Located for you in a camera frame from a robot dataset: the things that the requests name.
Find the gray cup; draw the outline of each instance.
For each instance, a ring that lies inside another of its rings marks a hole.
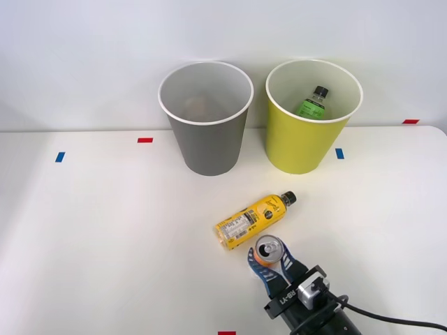
[[[159,102],[191,170],[216,176],[236,164],[253,94],[247,74],[218,61],[183,66],[162,81]]]

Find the bottle label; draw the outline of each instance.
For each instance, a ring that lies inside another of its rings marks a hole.
[[[232,237],[239,239],[247,233],[247,228],[255,222],[256,221],[254,220],[253,216],[250,215],[250,211],[248,211],[247,213],[238,216],[225,224],[221,228],[221,231],[225,235],[226,239],[230,239]]]
[[[321,120],[324,115],[324,106],[311,99],[306,99],[296,114],[306,119]]]

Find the yellow bottle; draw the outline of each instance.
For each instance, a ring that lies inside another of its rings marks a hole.
[[[242,242],[277,222],[286,215],[287,207],[296,202],[292,191],[282,195],[269,195],[250,207],[214,226],[220,243],[233,250]]]

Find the bottle cap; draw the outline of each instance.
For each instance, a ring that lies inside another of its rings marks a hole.
[[[290,202],[290,204],[293,204],[296,202],[296,197],[295,197],[295,193],[293,193],[292,191],[288,191],[285,192],[283,194],[284,197],[286,197],[288,199],[288,201]]]
[[[328,92],[329,92],[328,89],[325,89],[322,86],[317,86],[315,91],[314,91],[314,94],[318,94],[319,96],[322,96],[322,97],[325,98],[328,95]]]

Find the cup rim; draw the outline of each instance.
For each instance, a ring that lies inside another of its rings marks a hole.
[[[250,98],[247,102],[247,104],[237,113],[231,115],[230,117],[227,117],[226,119],[222,119],[222,120],[218,120],[218,121],[211,121],[211,122],[196,122],[196,121],[188,121],[185,119],[182,119],[181,117],[178,117],[177,115],[174,115],[173,113],[171,113],[168,108],[165,107],[165,105],[163,104],[163,101],[161,100],[161,89],[163,88],[163,85],[165,84],[166,80],[173,75],[175,72],[177,72],[178,70],[182,70],[183,68],[186,68],[188,66],[192,66],[192,65],[197,65],[197,64],[203,64],[203,63],[207,63],[207,64],[219,64],[219,65],[224,65],[224,66],[228,66],[234,70],[239,71],[244,77],[245,79],[248,80],[249,84],[250,84]],[[188,64],[184,64],[181,65],[177,68],[175,68],[174,70],[170,71],[169,74],[167,74],[164,79],[161,81],[160,87],[159,87],[159,92],[158,92],[158,97],[159,97],[159,104],[161,106],[161,108],[165,111],[165,113],[167,115],[169,115],[170,117],[172,117],[173,119],[176,119],[177,121],[180,121],[184,124],[191,124],[193,126],[213,126],[215,124],[223,124],[225,122],[228,122],[230,120],[235,119],[236,117],[240,116],[241,114],[243,114],[247,108],[250,106],[253,97],[254,97],[254,86],[253,86],[253,82],[251,81],[250,77],[244,72],[242,71],[240,68],[238,68],[237,66],[225,63],[223,61],[195,61],[192,63],[188,63]]]
[[[272,97],[272,94],[270,93],[270,89],[269,89],[269,83],[270,83],[270,78],[272,77],[273,73],[276,72],[278,69],[280,69],[282,66],[288,65],[290,63],[295,63],[295,62],[299,62],[299,61],[317,61],[319,63],[325,63],[325,64],[329,64],[331,66],[334,66],[340,70],[342,70],[343,72],[345,72],[347,75],[349,75],[357,84],[359,90],[360,90],[360,100],[358,102],[358,105],[356,108],[354,108],[354,110],[343,116],[343,117],[339,117],[338,119],[332,119],[332,120],[313,120],[313,119],[306,119],[304,117],[299,117],[298,115],[292,114],[289,111],[285,110],[283,107],[281,107],[276,100]],[[272,103],[275,105],[276,108],[278,108],[279,110],[281,110],[283,113],[286,113],[288,116],[293,117],[294,119],[300,120],[300,121],[305,121],[305,122],[310,122],[313,124],[333,124],[335,122],[340,122],[343,121],[345,119],[349,119],[355,112],[357,112],[358,108],[362,105],[363,102],[363,88],[362,85],[360,84],[360,82],[357,80],[356,77],[354,77],[354,75],[352,73],[350,73],[349,71],[347,71],[347,69],[342,68],[341,66],[331,63],[330,61],[324,61],[322,59],[292,59],[291,61],[286,61],[284,63],[279,64],[276,68],[274,68],[273,70],[270,71],[267,80],[265,81],[265,90],[267,91],[267,95],[268,98],[270,99],[270,101],[272,101]]]

